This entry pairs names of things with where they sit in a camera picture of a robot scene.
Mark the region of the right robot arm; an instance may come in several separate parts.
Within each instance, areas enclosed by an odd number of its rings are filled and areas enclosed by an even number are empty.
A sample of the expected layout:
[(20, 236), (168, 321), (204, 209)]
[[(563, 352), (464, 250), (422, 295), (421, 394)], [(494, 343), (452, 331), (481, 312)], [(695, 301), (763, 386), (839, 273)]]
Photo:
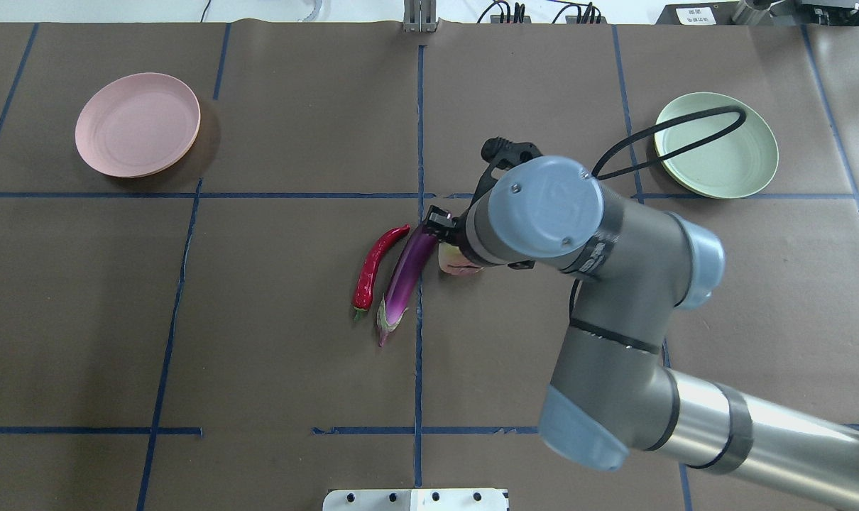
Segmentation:
[(859, 510), (859, 429), (790, 410), (664, 365), (673, 311), (722, 281), (715, 233), (604, 187), (571, 158), (489, 139), (488, 163), (459, 216), (427, 210), (427, 230), (477, 266), (543, 264), (580, 282), (547, 385), (539, 435), (599, 471), (632, 450), (838, 510)]

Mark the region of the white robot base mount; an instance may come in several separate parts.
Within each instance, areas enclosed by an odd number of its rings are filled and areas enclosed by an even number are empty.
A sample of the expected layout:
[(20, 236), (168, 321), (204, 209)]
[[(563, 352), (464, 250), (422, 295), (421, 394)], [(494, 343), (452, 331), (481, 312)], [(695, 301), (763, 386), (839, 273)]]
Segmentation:
[(322, 510), (510, 510), (497, 488), (401, 488), (330, 491)]

